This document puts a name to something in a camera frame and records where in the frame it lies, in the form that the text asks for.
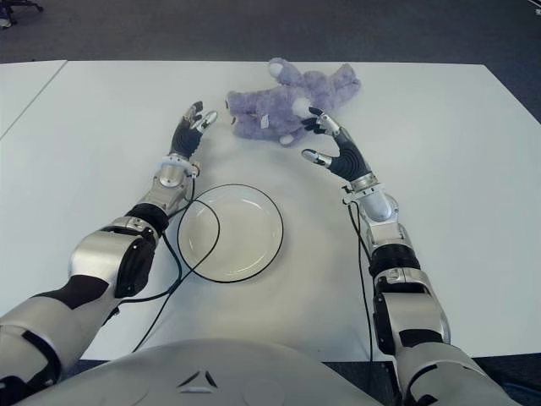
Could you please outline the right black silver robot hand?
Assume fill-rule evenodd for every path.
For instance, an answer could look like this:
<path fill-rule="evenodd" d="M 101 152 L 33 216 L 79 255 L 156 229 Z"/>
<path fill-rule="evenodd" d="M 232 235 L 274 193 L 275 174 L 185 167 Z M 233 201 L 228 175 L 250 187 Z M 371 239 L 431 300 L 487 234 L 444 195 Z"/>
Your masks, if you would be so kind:
<path fill-rule="evenodd" d="M 348 182 L 372 173 L 347 130 L 326 112 L 309 107 L 310 117 L 302 121 L 303 127 L 314 134 L 329 135 L 338 147 L 337 156 L 327 156 L 313 149 L 304 149 L 301 155 L 313 164 L 327 168 L 331 173 Z"/>

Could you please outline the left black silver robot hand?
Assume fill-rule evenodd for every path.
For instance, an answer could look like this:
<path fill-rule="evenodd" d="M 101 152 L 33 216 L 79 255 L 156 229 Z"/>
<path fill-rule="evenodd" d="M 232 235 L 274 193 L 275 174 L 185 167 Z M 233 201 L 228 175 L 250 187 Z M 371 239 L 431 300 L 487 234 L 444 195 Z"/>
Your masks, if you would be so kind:
<path fill-rule="evenodd" d="M 203 113 L 204 103 L 193 103 L 181 117 L 172 137 L 170 152 L 189 159 L 199 148 L 206 130 L 217 120 L 217 111 Z"/>

